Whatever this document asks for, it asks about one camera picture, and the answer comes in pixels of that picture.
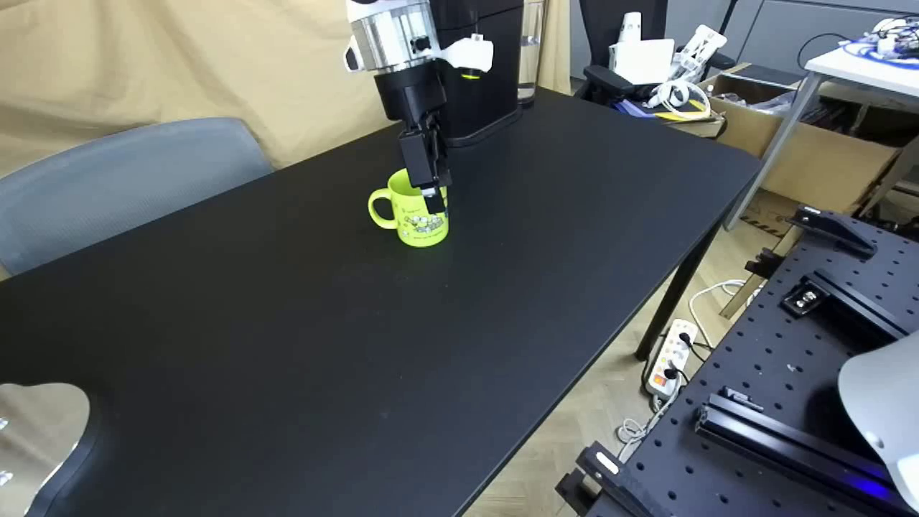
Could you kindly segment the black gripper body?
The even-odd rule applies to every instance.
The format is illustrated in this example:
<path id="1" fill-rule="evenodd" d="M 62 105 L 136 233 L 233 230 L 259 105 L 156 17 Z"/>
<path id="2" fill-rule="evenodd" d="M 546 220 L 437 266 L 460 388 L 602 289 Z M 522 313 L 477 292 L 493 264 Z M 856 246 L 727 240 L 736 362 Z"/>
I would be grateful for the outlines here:
<path id="1" fill-rule="evenodd" d="M 377 73 L 377 92 L 384 114 L 405 129 L 439 135 L 447 105 L 444 63 L 427 59 L 398 71 Z"/>

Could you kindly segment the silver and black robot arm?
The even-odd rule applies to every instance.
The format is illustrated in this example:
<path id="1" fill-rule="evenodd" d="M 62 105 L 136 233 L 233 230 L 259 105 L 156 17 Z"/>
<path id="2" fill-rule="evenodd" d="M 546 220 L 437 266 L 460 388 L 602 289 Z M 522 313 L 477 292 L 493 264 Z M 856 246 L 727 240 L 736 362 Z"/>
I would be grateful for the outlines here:
<path id="1" fill-rule="evenodd" d="M 384 114 L 403 121 L 398 151 L 427 213 L 444 208 L 439 36 L 430 0 L 344 0 L 349 45 L 344 65 L 371 71 Z"/>

